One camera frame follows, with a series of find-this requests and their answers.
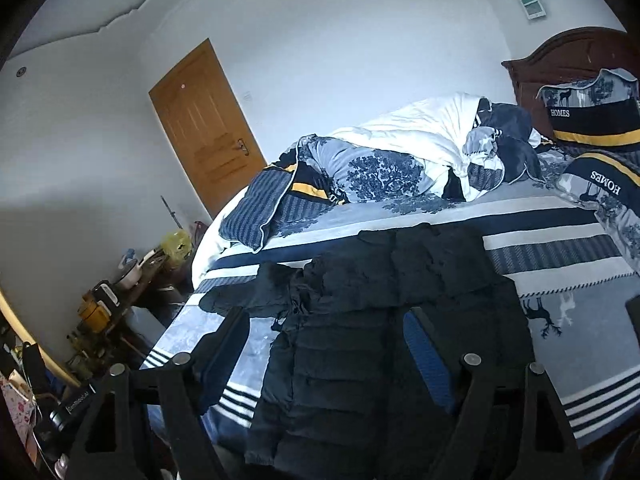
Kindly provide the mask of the white green wall panel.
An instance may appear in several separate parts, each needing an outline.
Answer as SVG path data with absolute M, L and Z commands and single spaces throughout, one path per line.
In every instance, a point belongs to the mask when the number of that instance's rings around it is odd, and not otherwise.
M 547 16 L 540 0 L 518 0 L 529 21 L 539 20 Z

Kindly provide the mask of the lying navy homes pillow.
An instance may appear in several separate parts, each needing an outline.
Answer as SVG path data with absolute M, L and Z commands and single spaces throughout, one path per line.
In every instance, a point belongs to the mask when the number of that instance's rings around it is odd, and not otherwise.
M 639 168 L 605 152 L 585 152 L 560 174 L 555 188 L 592 210 L 627 263 L 639 273 Z

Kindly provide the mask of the blue striped bed sheet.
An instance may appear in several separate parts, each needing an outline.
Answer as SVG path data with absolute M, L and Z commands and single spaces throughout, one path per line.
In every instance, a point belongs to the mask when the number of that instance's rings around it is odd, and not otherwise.
M 154 344 L 145 367 L 192 350 L 220 325 L 200 301 L 216 286 L 243 283 L 267 261 L 302 266 L 362 231 L 420 223 L 480 232 L 496 271 L 514 281 L 535 354 L 547 367 L 579 445 L 604 437 L 639 413 L 639 344 L 626 309 L 639 278 L 593 212 L 551 188 L 523 180 L 452 204 L 432 194 L 338 206 L 282 200 L 261 248 L 226 230 L 239 214 L 235 197 L 206 231 L 192 263 L 193 294 Z

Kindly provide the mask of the yellow plastic bag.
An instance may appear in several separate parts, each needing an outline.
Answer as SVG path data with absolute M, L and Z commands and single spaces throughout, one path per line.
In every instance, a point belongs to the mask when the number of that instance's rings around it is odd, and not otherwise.
M 192 252 L 192 240 L 189 232 L 184 229 L 166 234 L 160 241 L 160 248 L 167 256 L 167 261 L 173 268 L 181 266 Z

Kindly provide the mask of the white bowl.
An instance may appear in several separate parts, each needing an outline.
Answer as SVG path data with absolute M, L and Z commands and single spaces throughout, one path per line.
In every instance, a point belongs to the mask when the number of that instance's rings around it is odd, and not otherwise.
M 138 259 L 128 261 L 119 271 L 114 285 L 118 290 L 129 290 L 142 278 L 142 264 Z

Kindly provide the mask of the blue white crumpled duvet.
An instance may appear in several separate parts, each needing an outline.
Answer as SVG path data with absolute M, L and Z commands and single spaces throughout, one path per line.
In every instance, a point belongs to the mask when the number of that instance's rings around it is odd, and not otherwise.
M 328 136 L 307 134 L 250 182 L 218 232 L 253 252 L 346 204 L 467 203 L 500 185 L 544 176 L 527 110 L 456 93 L 401 107 Z

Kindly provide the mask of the upright navy homes pillow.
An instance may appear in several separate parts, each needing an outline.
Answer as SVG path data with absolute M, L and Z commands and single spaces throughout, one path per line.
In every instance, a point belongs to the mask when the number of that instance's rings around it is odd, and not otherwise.
M 623 68 L 602 68 L 597 77 L 545 84 L 536 98 L 554 140 L 575 148 L 629 154 L 639 149 L 639 81 Z

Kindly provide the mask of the black puffer jacket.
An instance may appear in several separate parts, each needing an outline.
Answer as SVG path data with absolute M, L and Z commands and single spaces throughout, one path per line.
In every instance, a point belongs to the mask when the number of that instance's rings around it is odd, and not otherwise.
M 273 319 L 244 457 L 278 479 L 417 479 L 430 469 L 454 423 L 406 345 L 402 319 L 414 307 L 456 356 L 517 370 L 534 357 L 513 282 L 466 226 L 363 231 L 300 269 L 263 263 L 200 306 Z

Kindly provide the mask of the yellow jar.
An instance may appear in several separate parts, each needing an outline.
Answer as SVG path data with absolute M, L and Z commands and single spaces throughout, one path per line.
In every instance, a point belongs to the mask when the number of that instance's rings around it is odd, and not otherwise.
M 77 311 L 81 321 L 95 334 L 103 332 L 110 322 L 110 311 L 100 302 L 85 301 Z

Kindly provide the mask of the dark wooden headboard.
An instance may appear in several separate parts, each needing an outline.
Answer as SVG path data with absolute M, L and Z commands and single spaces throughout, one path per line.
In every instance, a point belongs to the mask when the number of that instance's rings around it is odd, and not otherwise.
M 538 90 L 545 84 L 594 78 L 601 68 L 623 68 L 639 77 L 639 41 L 616 29 L 573 28 L 552 36 L 526 58 L 501 65 L 508 71 L 518 105 L 532 114 L 541 134 L 553 139 Z

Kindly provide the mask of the brown wooden door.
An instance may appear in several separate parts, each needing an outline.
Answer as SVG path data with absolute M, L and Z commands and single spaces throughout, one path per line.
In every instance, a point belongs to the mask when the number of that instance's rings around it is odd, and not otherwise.
M 216 216 L 266 161 L 210 41 L 157 81 L 149 96 L 198 198 Z M 248 156 L 236 148 L 239 139 Z

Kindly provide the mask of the cluttered dark side table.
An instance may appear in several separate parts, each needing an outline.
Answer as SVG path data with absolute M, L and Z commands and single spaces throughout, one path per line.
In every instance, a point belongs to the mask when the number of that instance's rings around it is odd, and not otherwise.
M 118 290 L 114 281 L 124 265 L 138 259 L 142 278 L 132 289 Z M 101 376 L 112 364 L 122 362 L 137 368 L 152 353 L 152 347 L 168 327 L 177 308 L 171 300 L 180 294 L 170 282 L 167 256 L 157 247 L 142 258 L 124 259 L 114 278 L 100 281 L 82 296 L 100 302 L 110 311 L 107 328 L 95 334 L 79 321 L 66 339 L 74 350 L 67 366 L 80 380 Z

